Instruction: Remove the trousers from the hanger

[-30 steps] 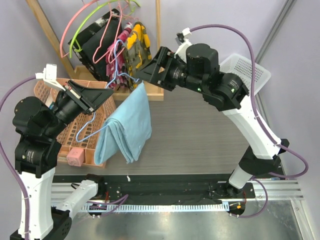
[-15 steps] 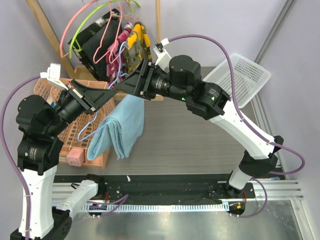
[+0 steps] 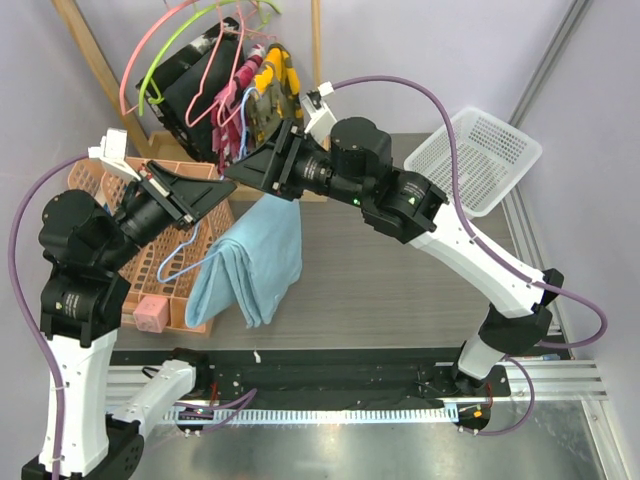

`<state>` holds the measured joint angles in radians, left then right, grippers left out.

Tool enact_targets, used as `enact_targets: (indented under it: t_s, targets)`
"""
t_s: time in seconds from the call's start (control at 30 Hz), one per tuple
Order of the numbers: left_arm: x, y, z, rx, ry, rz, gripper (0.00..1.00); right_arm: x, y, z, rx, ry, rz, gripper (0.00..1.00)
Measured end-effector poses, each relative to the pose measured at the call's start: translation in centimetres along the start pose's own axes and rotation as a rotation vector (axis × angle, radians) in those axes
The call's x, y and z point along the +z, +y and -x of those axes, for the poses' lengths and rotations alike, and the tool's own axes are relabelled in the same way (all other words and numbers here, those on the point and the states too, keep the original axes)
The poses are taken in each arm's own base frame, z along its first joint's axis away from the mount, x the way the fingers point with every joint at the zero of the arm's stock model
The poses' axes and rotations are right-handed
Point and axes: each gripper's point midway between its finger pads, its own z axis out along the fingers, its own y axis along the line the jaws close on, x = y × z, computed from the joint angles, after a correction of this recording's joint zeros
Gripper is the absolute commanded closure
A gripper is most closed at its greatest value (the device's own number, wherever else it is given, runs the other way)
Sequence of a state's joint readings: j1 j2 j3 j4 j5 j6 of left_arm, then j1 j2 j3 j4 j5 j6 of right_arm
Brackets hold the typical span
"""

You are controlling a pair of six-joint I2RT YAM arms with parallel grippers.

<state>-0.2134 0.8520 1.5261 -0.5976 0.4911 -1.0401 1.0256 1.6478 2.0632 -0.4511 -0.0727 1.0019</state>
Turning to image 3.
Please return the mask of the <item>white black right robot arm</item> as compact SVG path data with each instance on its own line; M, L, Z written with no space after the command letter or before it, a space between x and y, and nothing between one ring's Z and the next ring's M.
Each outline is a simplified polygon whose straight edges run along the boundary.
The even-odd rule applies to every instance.
M285 120L225 174L281 199L310 191L357 207L376 232L433 256L479 290L489 301L487 316L478 333L463 343L450 373L452 393L476 394L505 355L521 355L546 336L552 320L548 306L563 275L529 268L500 247L491 258L483 249L489 238L466 232L465 217L439 187L394 166L391 137L372 121L340 120L330 142L324 150Z

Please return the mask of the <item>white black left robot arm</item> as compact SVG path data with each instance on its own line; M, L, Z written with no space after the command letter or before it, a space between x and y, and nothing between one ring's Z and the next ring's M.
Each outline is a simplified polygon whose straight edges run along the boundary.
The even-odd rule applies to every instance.
M30 324L50 368L49 413L42 450L23 466L23 478L127 479L163 416L183 397L211 391L207 358L178 348L130 400L106 409L130 290L122 268L167 229L197 224L233 191L231 182L184 177L148 161L115 212L79 189L47 203L38 240L52 270Z

